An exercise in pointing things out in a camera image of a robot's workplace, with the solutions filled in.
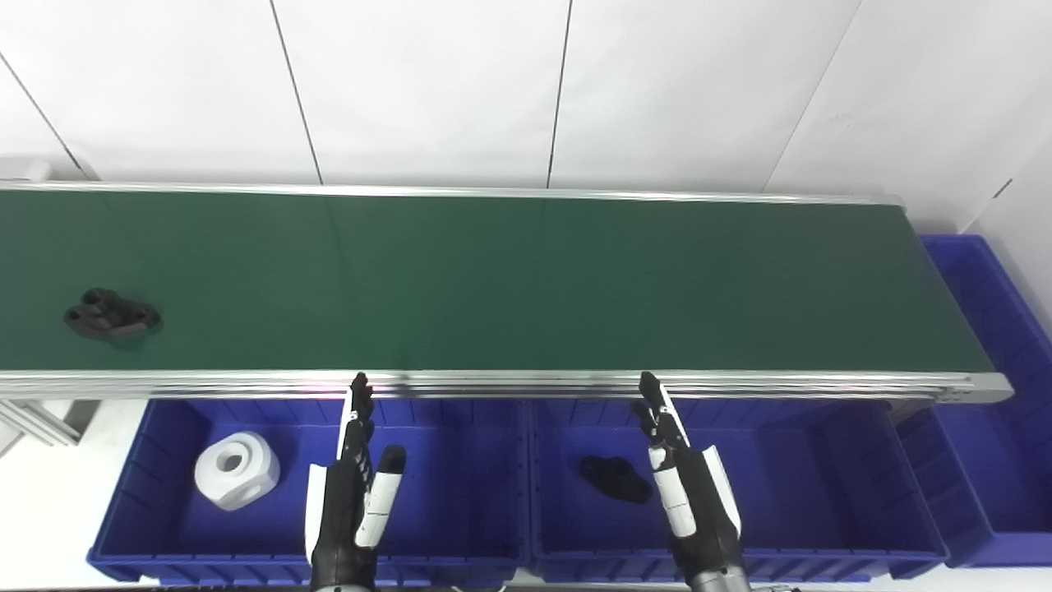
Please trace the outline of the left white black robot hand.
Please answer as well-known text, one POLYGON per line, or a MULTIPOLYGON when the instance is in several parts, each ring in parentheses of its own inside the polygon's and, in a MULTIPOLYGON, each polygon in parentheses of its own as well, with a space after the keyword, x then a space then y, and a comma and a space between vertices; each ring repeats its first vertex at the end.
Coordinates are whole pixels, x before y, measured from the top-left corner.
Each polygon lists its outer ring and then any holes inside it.
POLYGON ((335 460, 311 467, 308 488, 321 495, 316 514, 305 520, 316 527, 316 537, 306 543, 311 591, 378 589, 376 548, 390 520, 408 454, 404 446, 389 445, 372 464, 375 407, 373 387, 358 373, 339 420, 335 460))

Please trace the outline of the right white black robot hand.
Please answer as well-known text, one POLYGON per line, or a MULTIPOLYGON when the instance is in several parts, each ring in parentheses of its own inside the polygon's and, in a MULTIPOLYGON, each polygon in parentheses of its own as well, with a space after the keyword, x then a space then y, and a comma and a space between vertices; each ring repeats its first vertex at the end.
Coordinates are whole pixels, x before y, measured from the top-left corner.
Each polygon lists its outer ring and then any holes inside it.
POLYGON ((670 552, 692 587, 736 578, 748 581, 734 499, 717 450, 690 445, 676 407, 660 379, 643 371, 641 400, 632 405, 648 438, 658 495, 669 522, 670 552))

